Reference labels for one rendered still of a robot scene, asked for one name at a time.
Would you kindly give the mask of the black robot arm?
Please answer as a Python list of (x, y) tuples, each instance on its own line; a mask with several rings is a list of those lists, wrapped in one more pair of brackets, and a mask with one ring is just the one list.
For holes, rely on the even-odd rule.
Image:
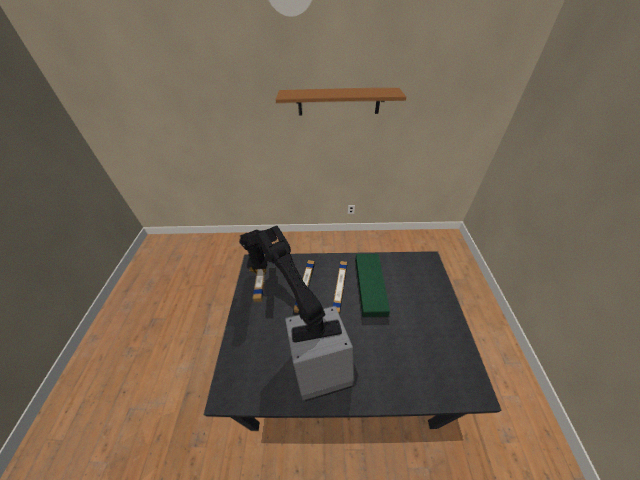
[[(264, 257), (266, 257), (269, 262), (275, 263), (294, 293), (298, 304), (297, 308), (299, 309), (298, 313), (300, 318), (307, 324), (292, 328), (293, 342), (296, 343), (342, 334), (339, 320), (323, 322), (322, 317), (325, 316), (323, 307), (316, 295), (314, 295), (306, 286), (297, 271), (293, 263), (292, 256), (290, 255), (290, 245), (279, 227), (274, 226), (267, 230), (258, 230), (260, 234), (257, 234), (259, 232), (255, 231), (257, 230), (251, 231), (247, 234), (245, 233), (246, 236), (244, 236), (245, 234), (240, 235), (240, 239), (242, 238), (242, 243), (244, 243), (244, 245), (241, 244), (241, 240), (239, 240), (239, 243), (244, 247), (244, 249), (246, 247), (245, 250), (248, 250), (249, 257), (256, 258), (261, 253), (263, 260)], [(260, 239), (260, 243), (258, 239)], [(271, 242), (269, 242), (269, 239)], [(277, 239), (280, 241), (272, 244), (272, 242)]]

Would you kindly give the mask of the low green platform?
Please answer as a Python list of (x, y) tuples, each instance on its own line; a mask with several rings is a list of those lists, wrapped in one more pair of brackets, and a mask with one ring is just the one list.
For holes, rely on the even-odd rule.
[(356, 269), (358, 261), (357, 277), (362, 317), (388, 317), (390, 308), (379, 254), (356, 254), (355, 261)]

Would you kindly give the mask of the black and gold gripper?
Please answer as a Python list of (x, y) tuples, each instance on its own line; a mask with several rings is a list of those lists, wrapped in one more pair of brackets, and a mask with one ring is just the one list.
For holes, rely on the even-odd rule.
[[(252, 262), (251, 260), (252, 259)], [(262, 259), (262, 255), (260, 253), (260, 255), (256, 258), (249, 258), (248, 259), (248, 263), (247, 263), (247, 268), (250, 267), (250, 271), (254, 272), (255, 274), (257, 274), (257, 269), (262, 269), (263, 272), (266, 274), (266, 268), (267, 268), (267, 259), (266, 257), (264, 257), (264, 260)]]

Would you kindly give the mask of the brown welding electrode pack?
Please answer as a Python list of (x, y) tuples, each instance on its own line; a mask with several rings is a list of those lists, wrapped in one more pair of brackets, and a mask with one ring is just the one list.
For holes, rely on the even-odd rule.
[(254, 288), (253, 300), (254, 302), (261, 302), (263, 300), (265, 273), (262, 269), (257, 270), (256, 282)]

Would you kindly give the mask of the brown flat pack with blue bands and white label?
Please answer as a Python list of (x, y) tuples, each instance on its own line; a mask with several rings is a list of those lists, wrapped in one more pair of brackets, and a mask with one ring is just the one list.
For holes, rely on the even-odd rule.
[[(312, 275), (312, 272), (313, 272), (313, 268), (314, 268), (314, 261), (308, 260), (307, 265), (306, 265), (306, 269), (305, 269), (305, 273), (304, 273), (304, 276), (303, 276), (303, 281), (304, 281), (304, 283), (306, 284), (307, 287), (309, 286), (309, 283), (310, 283), (310, 279), (311, 279), (311, 275)], [(295, 303), (294, 312), (298, 313), (299, 310), (297, 308), (297, 305), (298, 304)]]

